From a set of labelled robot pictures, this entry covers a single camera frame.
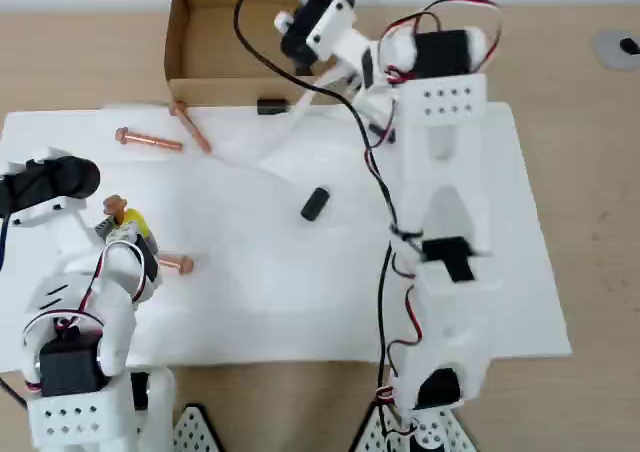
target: metal base plate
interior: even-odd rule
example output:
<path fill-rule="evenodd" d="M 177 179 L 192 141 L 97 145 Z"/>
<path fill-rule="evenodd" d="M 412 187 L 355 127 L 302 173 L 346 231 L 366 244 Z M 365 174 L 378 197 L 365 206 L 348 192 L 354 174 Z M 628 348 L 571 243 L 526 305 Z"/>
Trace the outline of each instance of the metal base plate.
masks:
<path fill-rule="evenodd" d="M 215 431 L 198 406 L 187 406 L 173 429 L 174 452 L 224 452 Z"/>
<path fill-rule="evenodd" d="M 389 408 L 384 407 L 383 410 L 387 430 L 402 429 Z M 372 406 L 350 452 L 414 452 L 417 450 L 477 452 L 476 446 L 456 416 L 449 410 L 423 412 L 420 415 L 420 425 L 412 438 L 392 434 L 387 449 L 382 437 L 378 408 Z"/>

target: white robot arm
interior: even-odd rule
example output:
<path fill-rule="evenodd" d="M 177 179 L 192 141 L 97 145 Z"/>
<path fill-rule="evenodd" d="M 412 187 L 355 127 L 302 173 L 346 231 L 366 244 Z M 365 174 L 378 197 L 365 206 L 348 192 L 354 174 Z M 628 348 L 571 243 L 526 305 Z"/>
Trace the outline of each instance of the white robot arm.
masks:
<path fill-rule="evenodd" d="M 424 411 L 475 398 L 492 358 L 490 304 L 499 282 L 480 168 L 487 84 L 477 71 L 495 45 L 489 49 L 473 27 L 418 34 L 414 21 L 392 24 L 373 41 L 353 29 L 354 0 L 300 1 L 294 16 L 276 17 L 282 51 L 305 65 L 335 57 L 321 86 L 328 77 L 355 75 L 352 105 L 370 124 L 388 129 L 391 120 L 395 129 L 402 181 L 392 191 L 391 242 L 413 280 L 406 303 L 418 340 L 390 348 L 390 355 L 403 354 L 395 363 L 389 357 L 393 375 L 385 393 L 391 391 L 386 399 L 414 426 L 424 422 Z M 304 114 L 312 94 L 292 117 Z"/>
<path fill-rule="evenodd" d="M 42 225 L 59 246 L 59 265 L 33 295 L 23 330 L 34 446 L 172 450 L 172 374 L 126 369 L 135 310 L 161 284 L 154 256 L 135 225 L 117 229 L 105 244 L 83 224 L 78 212 L 100 182 L 92 162 L 47 150 L 7 172 L 0 215 L 12 227 Z"/>

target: wooden table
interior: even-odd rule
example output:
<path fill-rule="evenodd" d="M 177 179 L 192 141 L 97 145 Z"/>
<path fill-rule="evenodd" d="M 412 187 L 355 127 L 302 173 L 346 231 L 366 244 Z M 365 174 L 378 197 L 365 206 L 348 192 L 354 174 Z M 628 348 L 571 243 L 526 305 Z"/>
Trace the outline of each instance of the wooden table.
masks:
<path fill-rule="evenodd" d="M 640 34 L 640 7 L 514 7 L 505 20 L 491 96 L 516 117 L 575 356 L 494 363 L 461 415 L 485 451 L 635 451 L 640 72 L 604 69 L 590 41 L 606 28 Z M 166 22 L 0 15 L 0 112 L 168 100 Z M 346 451 L 375 380 L 375 367 L 345 363 L 176 373 L 176 410 L 204 402 L 230 451 Z M 0 411 L 6 445 L 29 450 L 25 416 L 4 395 Z"/>

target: cardboard box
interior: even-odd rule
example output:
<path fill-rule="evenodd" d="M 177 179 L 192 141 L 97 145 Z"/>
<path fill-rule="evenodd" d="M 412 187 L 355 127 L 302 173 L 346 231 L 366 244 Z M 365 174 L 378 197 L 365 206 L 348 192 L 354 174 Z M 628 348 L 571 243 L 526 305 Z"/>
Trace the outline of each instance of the cardboard box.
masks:
<path fill-rule="evenodd" d="M 189 105 L 251 105 L 260 97 L 294 101 L 303 90 L 278 77 L 244 50 L 233 31 L 236 0 L 173 0 L 165 49 L 165 74 L 175 99 Z M 281 10 L 297 0 L 247 0 L 240 27 L 251 44 L 290 73 L 273 26 Z M 314 72 L 322 72 L 316 64 Z M 306 78 L 313 82 L 314 77 Z"/>

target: white board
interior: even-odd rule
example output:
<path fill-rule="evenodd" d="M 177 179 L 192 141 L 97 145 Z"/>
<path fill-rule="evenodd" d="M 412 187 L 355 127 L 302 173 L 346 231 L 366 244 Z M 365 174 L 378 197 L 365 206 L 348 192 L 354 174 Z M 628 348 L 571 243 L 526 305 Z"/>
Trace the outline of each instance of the white board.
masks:
<path fill-rule="evenodd" d="M 376 286 L 388 240 L 388 212 L 362 159 L 353 119 L 318 107 L 261 160 L 283 116 L 255 108 L 200 108 L 194 120 L 216 153 L 203 156 L 163 108 L 8 116 L 0 161 L 24 161 L 38 148 L 63 149 L 101 169 L 84 212 L 103 219 L 113 193 L 147 219 L 161 250 L 189 253 L 196 271 L 164 271 L 164 285 L 138 313 L 132 364 L 219 364 L 280 360 L 361 360 L 378 356 Z M 571 352 L 551 265 L 511 112 L 491 104 L 485 120 L 483 176 L 492 205 L 496 259 L 504 272 L 497 294 L 497 357 Z M 184 140 L 184 154 L 114 140 L 117 127 Z M 377 153 L 396 180 L 394 147 Z M 154 194 L 161 183 L 162 194 Z M 315 223 L 299 211 L 313 189 L 332 197 Z M 18 367 L 21 312 L 55 265 L 43 230 L 9 230 L 0 273 L 0 371 Z M 390 338 L 411 333 L 403 285 L 390 274 L 385 318 Z"/>

